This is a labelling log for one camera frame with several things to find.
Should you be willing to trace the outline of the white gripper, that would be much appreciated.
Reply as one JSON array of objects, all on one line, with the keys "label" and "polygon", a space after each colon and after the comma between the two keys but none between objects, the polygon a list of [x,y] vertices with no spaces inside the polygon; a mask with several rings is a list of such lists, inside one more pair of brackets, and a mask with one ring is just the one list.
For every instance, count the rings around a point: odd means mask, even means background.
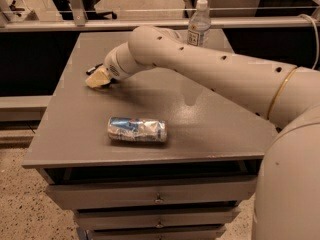
[{"label": "white gripper", "polygon": [[147,69],[132,56],[128,43],[123,43],[111,50],[104,59],[103,67],[88,76],[85,83],[90,88],[107,85],[112,79],[123,80]]}]

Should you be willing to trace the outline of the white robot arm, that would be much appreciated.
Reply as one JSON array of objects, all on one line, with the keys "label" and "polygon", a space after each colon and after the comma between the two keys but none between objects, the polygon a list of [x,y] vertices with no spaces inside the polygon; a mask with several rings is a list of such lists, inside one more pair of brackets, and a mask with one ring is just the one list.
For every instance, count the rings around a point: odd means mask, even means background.
[{"label": "white robot arm", "polygon": [[100,87],[156,67],[280,127],[258,174],[252,240],[320,240],[320,72],[187,45],[171,29],[140,26],[86,83]]}]

